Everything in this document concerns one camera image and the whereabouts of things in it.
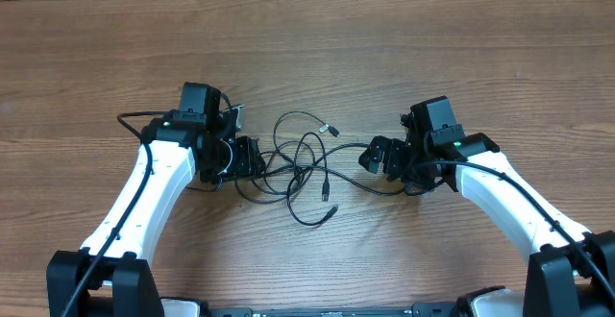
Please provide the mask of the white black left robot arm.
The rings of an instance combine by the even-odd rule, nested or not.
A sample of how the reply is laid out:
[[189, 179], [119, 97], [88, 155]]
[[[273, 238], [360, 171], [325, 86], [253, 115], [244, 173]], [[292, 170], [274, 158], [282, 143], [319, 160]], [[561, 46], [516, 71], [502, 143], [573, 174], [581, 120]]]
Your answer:
[[219, 190], [256, 175], [256, 142], [240, 135], [244, 107], [150, 111], [135, 167], [79, 250], [58, 251], [46, 269], [53, 316], [206, 316], [205, 303], [160, 295], [151, 262], [182, 192], [195, 178]]

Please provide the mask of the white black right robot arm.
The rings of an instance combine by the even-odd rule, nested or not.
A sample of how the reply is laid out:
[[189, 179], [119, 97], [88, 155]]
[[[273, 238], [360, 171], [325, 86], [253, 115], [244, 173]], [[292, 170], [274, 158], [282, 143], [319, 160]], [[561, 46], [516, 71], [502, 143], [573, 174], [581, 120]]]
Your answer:
[[445, 183], [478, 206], [527, 265], [525, 290], [493, 286], [461, 295], [448, 316], [611, 316], [614, 234], [593, 233], [552, 206], [483, 133], [451, 116], [405, 114], [406, 140], [376, 136], [358, 162], [419, 195]]

